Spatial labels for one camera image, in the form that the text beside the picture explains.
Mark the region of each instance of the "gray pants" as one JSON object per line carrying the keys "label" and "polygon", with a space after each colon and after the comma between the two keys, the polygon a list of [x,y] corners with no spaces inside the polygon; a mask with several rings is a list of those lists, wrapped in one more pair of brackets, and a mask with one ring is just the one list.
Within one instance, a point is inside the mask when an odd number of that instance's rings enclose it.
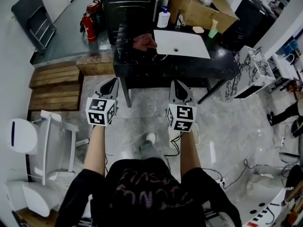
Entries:
{"label": "gray pants", "polygon": [[152,142],[150,140],[145,141],[141,147],[140,159],[146,160],[148,158],[159,158],[161,160],[162,157],[160,153],[152,146]]}

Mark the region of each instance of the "marble cabinet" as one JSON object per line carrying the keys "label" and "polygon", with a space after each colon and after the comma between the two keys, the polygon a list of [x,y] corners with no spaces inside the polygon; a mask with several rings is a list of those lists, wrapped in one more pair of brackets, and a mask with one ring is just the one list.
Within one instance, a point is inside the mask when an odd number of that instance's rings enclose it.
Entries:
{"label": "marble cabinet", "polygon": [[275,80],[270,66],[261,52],[244,46],[235,56],[240,73],[221,88],[224,101],[245,99]]}

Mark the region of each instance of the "black trousers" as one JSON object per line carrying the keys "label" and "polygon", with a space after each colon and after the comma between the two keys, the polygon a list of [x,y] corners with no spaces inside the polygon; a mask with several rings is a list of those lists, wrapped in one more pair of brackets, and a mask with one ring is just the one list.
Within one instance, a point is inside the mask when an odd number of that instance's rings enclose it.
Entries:
{"label": "black trousers", "polygon": [[294,104],[290,105],[287,109],[285,109],[284,112],[275,115],[272,117],[272,124],[278,124],[280,122],[283,122],[284,120],[292,117],[292,116],[300,116],[298,111],[298,101]]}

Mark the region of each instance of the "white marble box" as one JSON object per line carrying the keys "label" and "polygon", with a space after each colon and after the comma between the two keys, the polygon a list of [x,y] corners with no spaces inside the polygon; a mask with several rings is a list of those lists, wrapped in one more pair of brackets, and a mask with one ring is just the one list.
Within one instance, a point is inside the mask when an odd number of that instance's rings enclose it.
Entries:
{"label": "white marble box", "polygon": [[224,101],[245,99],[275,80],[275,76],[261,52],[244,46],[235,56],[240,73],[220,88]]}
{"label": "white marble box", "polygon": [[85,113],[89,124],[107,126],[116,114],[116,101],[89,97]]}
{"label": "white marble box", "polygon": [[169,104],[166,117],[173,130],[189,132],[196,120],[196,113],[196,107]]}

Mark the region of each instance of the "red cloth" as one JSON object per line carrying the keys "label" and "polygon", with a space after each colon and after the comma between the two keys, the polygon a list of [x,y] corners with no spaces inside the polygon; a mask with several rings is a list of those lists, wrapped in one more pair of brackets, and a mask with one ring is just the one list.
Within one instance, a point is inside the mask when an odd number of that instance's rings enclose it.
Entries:
{"label": "red cloth", "polygon": [[157,43],[153,40],[151,34],[144,34],[134,39],[133,48],[140,51],[147,51],[147,48],[157,48]]}

